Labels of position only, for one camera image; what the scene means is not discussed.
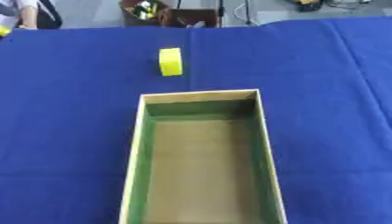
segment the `gray floor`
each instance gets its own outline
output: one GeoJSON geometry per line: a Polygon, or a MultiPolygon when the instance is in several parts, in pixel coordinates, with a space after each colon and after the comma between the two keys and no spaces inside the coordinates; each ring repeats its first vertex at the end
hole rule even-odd
{"type": "MultiPolygon", "coordinates": [[[[177,5],[178,0],[163,0],[170,6],[177,5]]],[[[182,0],[182,8],[216,8],[218,0],[182,0]]],[[[225,26],[241,26],[244,22],[237,17],[245,17],[245,8],[240,7],[245,0],[224,0],[226,6],[225,26]]],[[[347,10],[327,5],[316,12],[297,12],[289,0],[249,0],[252,21],[257,25],[287,19],[307,18],[344,18],[392,15],[392,1],[374,0],[372,3],[358,6],[346,3],[340,6],[355,8],[347,10]]],[[[118,0],[53,0],[64,18],[64,28],[116,27],[123,25],[123,15],[118,0]]]]}

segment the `cardboard box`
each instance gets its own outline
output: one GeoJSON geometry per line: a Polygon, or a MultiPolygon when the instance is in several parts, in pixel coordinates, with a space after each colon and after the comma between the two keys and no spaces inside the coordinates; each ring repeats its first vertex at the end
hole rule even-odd
{"type": "Polygon", "coordinates": [[[120,224],[283,224],[258,90],[142,95],[120,224]]]}

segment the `blue fabric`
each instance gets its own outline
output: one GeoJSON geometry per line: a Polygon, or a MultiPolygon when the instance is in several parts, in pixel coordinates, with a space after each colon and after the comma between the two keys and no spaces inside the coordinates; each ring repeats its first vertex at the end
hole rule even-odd
{"type": "Polygon", "coordinates": [[[290,224],[392,222],[391,18],[16,31],[0,42],[0,223],[116,223],[138,96],[260,88],[290,224]],[[185,75],[161,77],[179,46],[185,75]]]}

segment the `box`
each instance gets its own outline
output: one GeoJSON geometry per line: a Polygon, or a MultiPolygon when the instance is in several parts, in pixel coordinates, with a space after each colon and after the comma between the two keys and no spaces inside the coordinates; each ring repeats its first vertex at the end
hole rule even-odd
{"type": "Polygon", "coordinates": [[[286,223],[259,91],[142,95],[119,223],[286,223]]]}

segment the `stand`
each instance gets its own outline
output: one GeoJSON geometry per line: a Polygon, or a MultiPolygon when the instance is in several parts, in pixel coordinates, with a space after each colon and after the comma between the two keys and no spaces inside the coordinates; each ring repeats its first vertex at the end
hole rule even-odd
{"type": "MultiPolygon", "coordinates": [[[[182,0],[178,0],[177,2],[177,9],[181,7],[182,0]]],[[[251,25],[252,22],[250,21],[250,11],[249,11],[249,0],[245,0],[245,10],[247,13],[247,25],[251,25]]],[[[223,0],[219,0],[219,6],[218,6],[218,19],[219,19],[219,27],[222,27],[222,22],[223,22],[223,17],[225,16],[225,6],[223,0]]]]}

